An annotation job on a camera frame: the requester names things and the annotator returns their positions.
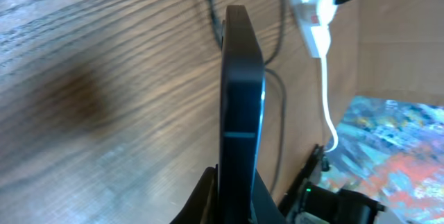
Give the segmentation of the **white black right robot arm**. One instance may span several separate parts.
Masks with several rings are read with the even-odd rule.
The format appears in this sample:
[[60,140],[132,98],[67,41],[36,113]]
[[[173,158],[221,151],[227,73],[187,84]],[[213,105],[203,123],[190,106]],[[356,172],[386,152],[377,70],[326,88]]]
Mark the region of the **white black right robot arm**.
[[357,191],[340,189],[334,193],[305,179],[287,220],[295,223],[298,215],[308,213],[331,224],[371,224],[385,210],[383,204]]

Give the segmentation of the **blue Galaxy smartphone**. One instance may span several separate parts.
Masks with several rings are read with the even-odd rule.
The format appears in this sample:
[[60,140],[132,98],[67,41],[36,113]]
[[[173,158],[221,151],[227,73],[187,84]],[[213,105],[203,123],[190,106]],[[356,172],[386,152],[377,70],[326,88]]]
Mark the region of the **blue Galaxy smartphone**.
[[245,6],[226,8],[221,66],[220,223],[248,223],[262,131],[265,71]]

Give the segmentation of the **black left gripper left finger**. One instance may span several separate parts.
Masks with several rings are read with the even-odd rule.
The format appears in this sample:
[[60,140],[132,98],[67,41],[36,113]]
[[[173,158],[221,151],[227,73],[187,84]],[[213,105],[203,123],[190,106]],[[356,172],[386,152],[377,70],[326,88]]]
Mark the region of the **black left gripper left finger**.
[[214,224],[217,206],[217,167],[207,167],[184,207],[170,224]]

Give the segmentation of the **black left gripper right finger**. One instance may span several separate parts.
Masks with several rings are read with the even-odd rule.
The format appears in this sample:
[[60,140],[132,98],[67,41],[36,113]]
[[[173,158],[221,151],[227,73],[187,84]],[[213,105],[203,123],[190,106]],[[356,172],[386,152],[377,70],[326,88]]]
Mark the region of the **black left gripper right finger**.
[[254,224],[286,224],[285,217],[274,203],[259,172],[255,172],[251,214]]

